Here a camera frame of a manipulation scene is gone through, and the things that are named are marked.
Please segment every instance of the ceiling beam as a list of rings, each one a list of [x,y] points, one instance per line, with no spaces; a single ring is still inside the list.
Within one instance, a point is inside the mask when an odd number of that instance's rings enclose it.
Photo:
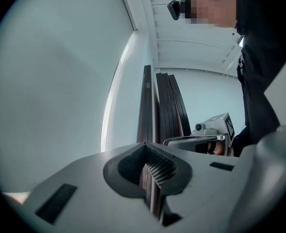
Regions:
[[[186,38],[182,36],[170,36],[170,37],[163,36],[163,37],[158,38],[158,42],[189,42],[193,44],[206,45],[206,46],[210,46],[213,48],[221,49],[221,50],[227,51],[228,53],[231,52],[229,44],[227,44],[227,46],[224,46],[224,45],[218,44],[218,42],[211,42],[211,41],[206,41],[202,39],[196,39],[194,37]]]
[[[149,35],[150,35],[152,57],[154,61],[154,68],[157,68],[159,54],[158,54],[156,25],[155,25],[151,0],[143,0],[143,4],[144,4],[145,14],[147,18],[148,27],[149,27]]]
[[[158,68],[183,68],[224,73],[222,65],[214,65],[205,61],[159,61]]]

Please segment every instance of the black shirt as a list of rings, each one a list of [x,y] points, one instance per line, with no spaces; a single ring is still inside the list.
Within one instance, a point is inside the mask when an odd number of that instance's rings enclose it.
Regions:
[[[236,29],[244,36],[237,68],[242,85],[245,129],[234,138],[235,156],[280,125],[264,91],[286,62],[286,16],[268,0],[236,0]]]

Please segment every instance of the person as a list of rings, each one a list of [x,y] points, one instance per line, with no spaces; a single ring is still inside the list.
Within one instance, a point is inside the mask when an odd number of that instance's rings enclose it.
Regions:
[[[286,62],[286,9],[282,10],[285,3],[284,0],[181,1],[182,15],[191,23],[236,28],[244,36],[237,76],[242,85],[245,128],[232,143],[231,154],[237,157],[245,146],[258,143],[280,125],[264,91]],[[223,153],[223,143],[218,141],[214,154]]]

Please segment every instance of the opening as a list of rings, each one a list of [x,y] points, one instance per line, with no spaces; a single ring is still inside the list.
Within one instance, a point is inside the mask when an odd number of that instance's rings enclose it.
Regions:
[[[63,209],[77,190],[70,184],[63,184],[55,193],[35,212],[37,216],[50,224],[54,224]]]
[[[212,167],[216,167],[219,169],[223,169],[223,170],[227,170],[227,171],[232,171],[234,169],[235,166],[232,165],[227,165],[227,164],[223,164],[223,163],[219,163],[219,162],[212,162],[210,164],[210,166]]]
[[[166,196],[179,194],[188,185],[192,168],[184,160],[152,144],[140,144],[107,162],[103,174],[121,196],[144,199],[161,224],[181,219],[166,204]]]

